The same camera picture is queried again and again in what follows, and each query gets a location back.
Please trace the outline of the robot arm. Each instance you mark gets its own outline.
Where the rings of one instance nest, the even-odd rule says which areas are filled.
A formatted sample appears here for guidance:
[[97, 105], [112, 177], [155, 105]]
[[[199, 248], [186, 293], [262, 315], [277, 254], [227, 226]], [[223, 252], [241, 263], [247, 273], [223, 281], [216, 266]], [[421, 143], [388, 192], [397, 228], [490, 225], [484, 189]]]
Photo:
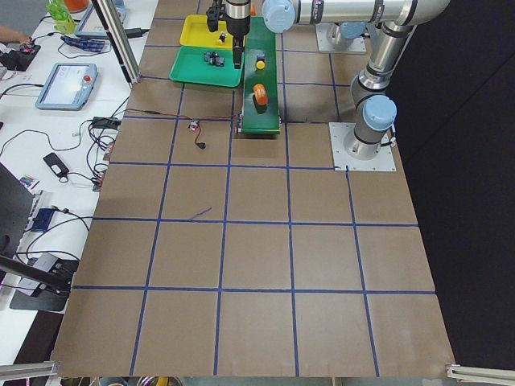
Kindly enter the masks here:
[[394, 101], [385, 95], [393, 71], [413, 32], [412, 26], [383, 22], [372, 40], [372, 54], [365, 68], [351, 83], [356, 124], [344, 139], [346, 151], [368, 161], [377, 156], [381, 140], [398, 113]]
[[[431, 21], [448, 6], [448, 1], [264, 1], [262, 17], [269, 31], [281, 34], [297, 23], [341, 23], [390, 21], [414, 26]], [[250, 31], [250, 1], [214, 1], [206, 11], [211, 32], [218, 30], [220, 21], [233, 37], [233, 65], [241, 67], [245, 36]]]

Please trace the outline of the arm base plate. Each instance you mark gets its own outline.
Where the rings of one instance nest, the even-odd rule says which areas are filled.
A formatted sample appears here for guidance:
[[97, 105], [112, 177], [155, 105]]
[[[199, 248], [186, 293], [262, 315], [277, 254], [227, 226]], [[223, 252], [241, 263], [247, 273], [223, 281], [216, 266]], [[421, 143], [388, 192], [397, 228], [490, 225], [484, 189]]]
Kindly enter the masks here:
[[329, 137], [335, 170], [365, 172], [396, 172], [393, 147], [388, 134], [376, 144], [360, 142], [353, 122], [329, 122]]
[[364, 55], [367, 51], [365, 22], [320, 23], [315, 32], [319, 52]]

